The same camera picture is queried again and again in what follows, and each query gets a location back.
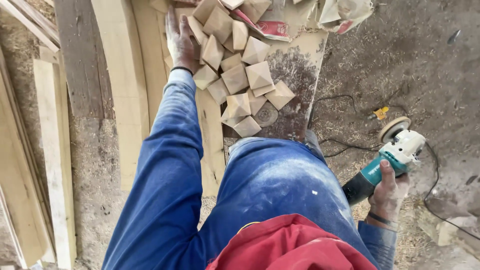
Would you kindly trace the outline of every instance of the teal angle grinder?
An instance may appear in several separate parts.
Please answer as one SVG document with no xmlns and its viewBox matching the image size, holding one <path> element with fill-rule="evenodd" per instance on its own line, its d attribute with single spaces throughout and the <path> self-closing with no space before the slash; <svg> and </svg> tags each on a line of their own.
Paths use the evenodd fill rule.
<svg viewBox="0 0 480 270">
<path fill-rule="evenodd" d="M 418 155 L 425 145 L 425 137 L 408 130 L 410 124 L 408 117 L 399 117 L 381 130 L 378 139 L 385 145 L 378 151 L 378 156 L 342 187 L 350 206 L 373 194 L 382 180 L 381 160 L 390 162 L 395 176 L 410 172 L 420 165 Z"/>
</svg>

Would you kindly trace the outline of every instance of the black wristband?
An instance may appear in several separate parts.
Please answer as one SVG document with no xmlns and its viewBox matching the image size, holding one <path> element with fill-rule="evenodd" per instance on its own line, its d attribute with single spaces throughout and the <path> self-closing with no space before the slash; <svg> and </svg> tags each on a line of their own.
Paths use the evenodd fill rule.
<svg viewBox="0 0 480 270">
<path fill-rule="evenodd" d="M 382 217 L 380 217 L 380 216 L 378 216 L 378 215 L 376 215 L 376 214 L 374 214 L 374 213 L 372 213 L 372 212 L 368 212 L 368 216 L 371 217 L 371 218 L 373 218 L 374 220 L 376 220 L 376 221 L 378 221 L 378 222 L 381 222 L 381 223 L 383 223 L 383 224 L 385 224 L 385 225 L 387 225 L 387 226 L 390 226 L 390 227 L 392 227 L 392 228 L 395 228 L 395 229 L 396 229 L 397 226 L 398 226 L 396 222 L 393 222 L 393 221 L 389 221 L 389 220 L 387 220 L 387 219 L 384 219 L 384 218 L 382 218 Z"/>
<path fill-rule="evenodd" d="M 193 76 L 193 72 L 189 69 L 189 68 L 186 68 L 186 67 L 182 67 L 182 66 L 176 66 L 176 67 L 173 67 L 170 72 L 176 70 L 176 69 L 183 69 L 183 70 L 186 70 L 188 72 L 190 72 L 190 74 Z"/>
</svg>

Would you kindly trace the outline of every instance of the right hand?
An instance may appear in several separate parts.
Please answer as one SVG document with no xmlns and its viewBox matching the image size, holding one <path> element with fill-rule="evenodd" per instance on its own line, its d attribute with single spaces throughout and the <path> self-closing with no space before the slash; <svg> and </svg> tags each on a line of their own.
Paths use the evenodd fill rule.
<svg viewBox="0 0 480 270">
<path fill-rule="evenodd" d="M 375 187 L 373 195 L 368 198 L 370 212 L 397 222 L 400 206 L 410 188 L 410 178 L 406 173 L 395 178 L 395 171 L 387 160 L 380 161 L 380 171 L 382 181 Z"/>
<path fill-rule="evenodd" d="M 180 17 L 180 26 L 175 16 L 173 6 L 170 5 L 168 13 L 165 16 L 165 31 L 167 32 L 167 46 L 173 59 L 173 66 L 182 66 L 191 70 L 193 73 L 195 65 L 193 43 L 190 40 L 190 26 L 187 16 Z"/>
</svg>

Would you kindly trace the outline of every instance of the dusty ground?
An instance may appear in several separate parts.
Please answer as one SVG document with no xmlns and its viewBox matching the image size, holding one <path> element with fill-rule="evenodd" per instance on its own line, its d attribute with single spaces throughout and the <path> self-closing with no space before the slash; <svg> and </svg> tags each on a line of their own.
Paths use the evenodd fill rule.
<svg viewBox="0 0 480 270">
<path fill-rule="evenodd" d="M 29 0 L 52 18 L 52 9 Z M 384 0 L 375 13 L 347 34 L 330 35 L 317 97 L 350 94 L 348 99 L 320 101 L 313 129 L 320 139 L 336 138 L 362 146 L 376 145 L 387 120 L 367 121 L 369 111 L 401 105 L 414 129 L 428 139 L 440 159 L 437 196 L 478 212 L 480 183 L 465 181 L 480 174 L 480 2 L 476 0 Z M 446 41 L 462 32 L 451 46 Z M 37 164 L 45 180 L 31 59 L 38 40 L 15 19 L 0 12 L 0 43 L 9 66 Z M 392 107 L 388 119 L 405 113 Z M 78 259 L 76 269 L 99 269 L 108 240 L 127 193 L 119 190 L 118 146 L 114 121 L 70 117 L 72 171 Z M 322 145 L 324 153 L 341 147 Z M 341 182 L 348 180 L 373 153 L 349 149 L 327 159 Z M 412 174 L 413 187 L 401 212 L 396 269 L 480 269 L 480 262 L 452 246 L 436 247 L 415 225 L 413 201 L 434 181 L 432 159 L 422 153 L 423 166 Z M 202 199 L 202 225 L 215 197 Z M 362 219 L 368 207 L 353 209 Z M 0 221 L 0 265 L 16 261 Z"/>
</svg>

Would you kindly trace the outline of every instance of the grinder sanding disc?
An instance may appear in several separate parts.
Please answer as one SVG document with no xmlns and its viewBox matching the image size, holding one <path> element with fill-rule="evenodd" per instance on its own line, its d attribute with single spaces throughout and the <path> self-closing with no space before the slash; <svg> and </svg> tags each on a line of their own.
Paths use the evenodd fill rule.
<svg viewBox="0 0 480 270">
<path fill-rule="evenodd" d="M 411 123 L 412 120 L 406 116 L 398 117 L 382 128 L 378 134 L 378 141 L 384 144 L 393 142 L 393 137 L 397 134 L 397 131 L 407 130 Z"/>
<path fill-rule="evenodd" d="M 278 117 L 278 111 L 270 102 L 265 104 L 258 110 L 258 113 L 253 116 L 253 119 L 261 127 L 267 127 L 275 123 Z"/>
</svg>

